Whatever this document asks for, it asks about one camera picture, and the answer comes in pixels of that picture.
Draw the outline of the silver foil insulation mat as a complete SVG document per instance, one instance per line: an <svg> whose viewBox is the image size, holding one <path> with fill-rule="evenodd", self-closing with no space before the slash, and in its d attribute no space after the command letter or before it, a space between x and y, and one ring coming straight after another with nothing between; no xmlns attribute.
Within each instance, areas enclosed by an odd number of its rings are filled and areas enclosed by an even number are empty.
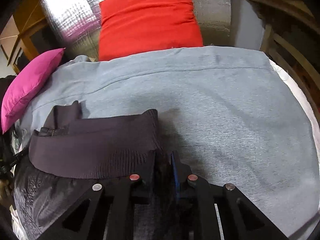
<svg viewBox="0 0 320 240"><path fill-rule="evenodd" d="M41 0L47 21L66 54L98 58L103 0ZM193 0L205 45L230 44L231 0Z"/></svg>

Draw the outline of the grey fleece blanket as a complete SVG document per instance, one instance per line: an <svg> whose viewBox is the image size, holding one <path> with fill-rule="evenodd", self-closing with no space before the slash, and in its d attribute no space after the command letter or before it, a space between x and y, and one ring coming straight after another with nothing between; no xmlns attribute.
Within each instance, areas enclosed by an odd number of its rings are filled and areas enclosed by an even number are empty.
<svg viewBox="0 0 320 240"><path fill-rule="evenodd" d="M319 221L319 124L287 72L256 50L181 48L60 66L20 121L23 142L55 105L85 119L156 109L166 151L212 184L235 184L289 239Z"/></svg>

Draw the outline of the red pillow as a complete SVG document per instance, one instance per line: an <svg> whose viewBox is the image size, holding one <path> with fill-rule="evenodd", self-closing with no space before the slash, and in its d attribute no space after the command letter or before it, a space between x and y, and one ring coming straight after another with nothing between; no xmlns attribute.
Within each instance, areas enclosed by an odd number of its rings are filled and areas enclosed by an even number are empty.
<svg viewBox="0 0 320 240"><path fill-rule="evenodd" d="M99 61L203 46L193 0L103 0L99 6Z"/></svg>

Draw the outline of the pink pillow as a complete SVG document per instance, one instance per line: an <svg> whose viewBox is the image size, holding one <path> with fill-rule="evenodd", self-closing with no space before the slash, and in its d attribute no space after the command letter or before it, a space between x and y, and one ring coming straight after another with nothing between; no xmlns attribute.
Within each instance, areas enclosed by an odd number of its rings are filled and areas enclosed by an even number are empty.
<svg viewBox="0 0 320 240"><path fill-rule="evenodd" d="M2 101L1 128L3 133L7 132L23 116L29 102L59 66L63 54L63 48L46 51L31 60L15 77Z"/></svg>

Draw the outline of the wooden shelf table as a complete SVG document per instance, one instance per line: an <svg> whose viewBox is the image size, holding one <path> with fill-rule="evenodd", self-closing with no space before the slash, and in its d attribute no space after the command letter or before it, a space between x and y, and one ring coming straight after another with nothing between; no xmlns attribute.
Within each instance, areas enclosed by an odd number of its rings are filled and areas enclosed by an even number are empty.
<svg viewBox="0 0 320 240"><path fill-rule="evenodd" d="M272 29L272 57L295 71L319 106L319 0L247 0Z"/></svg>

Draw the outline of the dark quilted zip jacket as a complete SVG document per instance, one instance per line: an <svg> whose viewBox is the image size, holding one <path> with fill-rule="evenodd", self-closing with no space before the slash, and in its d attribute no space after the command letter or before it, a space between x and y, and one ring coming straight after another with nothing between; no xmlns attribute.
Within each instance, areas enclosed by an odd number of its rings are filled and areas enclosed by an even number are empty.
<svg viewBox="0 0 320 240"><path fill-rule="evenodd" d="M14 200L29 239L38 239L93 184L149 170L162 153L158 112L83 119L82 105L54 106L15 168Z"/></svg>

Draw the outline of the wooden cabinet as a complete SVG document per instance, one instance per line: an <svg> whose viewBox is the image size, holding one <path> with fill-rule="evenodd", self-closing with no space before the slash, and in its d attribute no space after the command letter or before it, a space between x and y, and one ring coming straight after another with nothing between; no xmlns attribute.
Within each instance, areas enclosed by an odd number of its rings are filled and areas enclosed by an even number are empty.
<svg viewBox="0 0 320 240"><path fill-rule="evenodd" d="M56 47L42 0L14 0L1 23L1 51L18 74L31 60Z"/></svg>

